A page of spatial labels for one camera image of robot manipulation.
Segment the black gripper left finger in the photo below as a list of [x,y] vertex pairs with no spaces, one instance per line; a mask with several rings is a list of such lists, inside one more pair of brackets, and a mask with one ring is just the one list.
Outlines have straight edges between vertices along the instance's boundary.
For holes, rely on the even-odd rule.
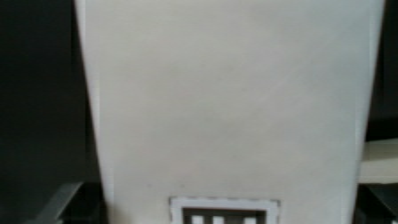
[[102,183],[64,184],[40,214],[24,224],[107,224]]

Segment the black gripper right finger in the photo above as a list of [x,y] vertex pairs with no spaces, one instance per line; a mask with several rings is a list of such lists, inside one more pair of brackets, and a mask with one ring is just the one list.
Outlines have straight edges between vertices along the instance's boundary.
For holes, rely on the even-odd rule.
[[359,185],[354,224],[398,224],[398,183]]

